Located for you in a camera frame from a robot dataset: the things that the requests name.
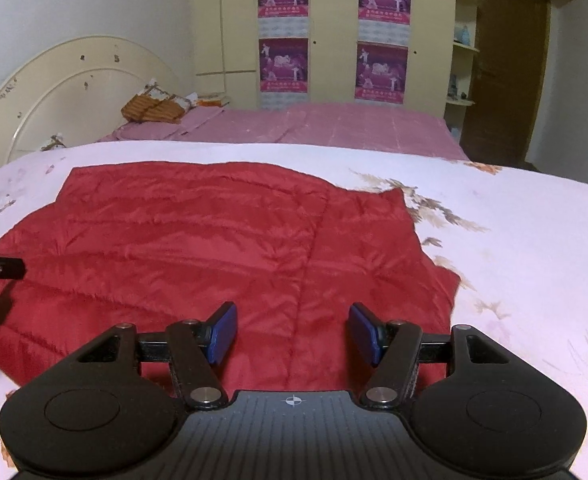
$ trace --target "wooden door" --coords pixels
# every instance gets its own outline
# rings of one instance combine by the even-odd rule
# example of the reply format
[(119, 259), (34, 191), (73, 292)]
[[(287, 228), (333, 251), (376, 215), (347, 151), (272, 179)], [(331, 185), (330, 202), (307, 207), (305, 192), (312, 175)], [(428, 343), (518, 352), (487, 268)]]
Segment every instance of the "wooden door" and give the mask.
[(460, 145), (476, 162), (521, 167), (543, 83), (549, 0), (484, 0)]

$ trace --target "metal screw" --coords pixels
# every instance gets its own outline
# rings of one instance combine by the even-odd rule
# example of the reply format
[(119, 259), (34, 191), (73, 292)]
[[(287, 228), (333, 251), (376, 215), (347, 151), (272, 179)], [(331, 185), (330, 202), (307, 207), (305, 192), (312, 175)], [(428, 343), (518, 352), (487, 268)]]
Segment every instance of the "metal screw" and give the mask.
[(388, 404), (398, 397), (398, 394), (392, 388), (377, 386), (376, 388), (368, 389), (365, 396), (377, 404)]
[(216, 400), (220, 399), (223, 394), (217, 388), (213, 388), (211, 386), (202, 386), (201, 388), (196, 388), (193, 390), (189, 396), (201, 404), (211, 404), (212, 402), (216, 402)]

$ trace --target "pink bedspread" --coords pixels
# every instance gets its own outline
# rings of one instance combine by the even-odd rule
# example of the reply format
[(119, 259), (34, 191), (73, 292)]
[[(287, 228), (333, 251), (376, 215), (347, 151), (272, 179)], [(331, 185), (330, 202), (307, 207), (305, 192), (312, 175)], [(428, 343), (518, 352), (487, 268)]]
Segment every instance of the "pink bedspread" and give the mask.
[(445, 121), (401, 108), (301, 104), (288, 110), (198, 107), (180, 124), (129, 123), (100, 141), (279, 142), (468, 160)]

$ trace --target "cream headboard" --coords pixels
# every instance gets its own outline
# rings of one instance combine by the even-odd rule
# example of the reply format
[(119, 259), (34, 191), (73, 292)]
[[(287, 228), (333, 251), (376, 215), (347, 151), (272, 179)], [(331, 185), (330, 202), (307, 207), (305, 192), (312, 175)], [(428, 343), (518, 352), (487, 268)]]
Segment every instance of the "cream headboard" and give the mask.
[(109, 134), (124, 122), (120, 108), (152, 78), (180, 93), (162, 60), (121, 38), (78, 38), (43, 52), (0, 88), (0, 167), (55, 134), (68, 147)]

